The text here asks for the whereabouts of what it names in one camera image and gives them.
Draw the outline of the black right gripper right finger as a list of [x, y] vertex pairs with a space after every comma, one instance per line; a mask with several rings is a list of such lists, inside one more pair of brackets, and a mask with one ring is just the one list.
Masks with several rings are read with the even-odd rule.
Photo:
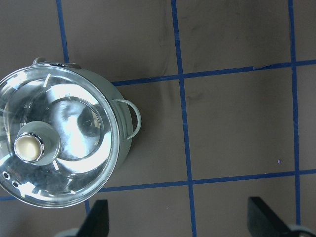
[[252, 237], [286, 237], [288, 226], [260, 198], [247, 200], [247, 228]]

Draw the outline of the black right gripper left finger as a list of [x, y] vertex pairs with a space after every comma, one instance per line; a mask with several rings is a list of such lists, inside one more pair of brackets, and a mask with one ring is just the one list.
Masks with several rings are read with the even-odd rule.
[[81, 228], [78, 237], [107, 237], [109, 234], [109, 210], [106, 199], [97, 200]]

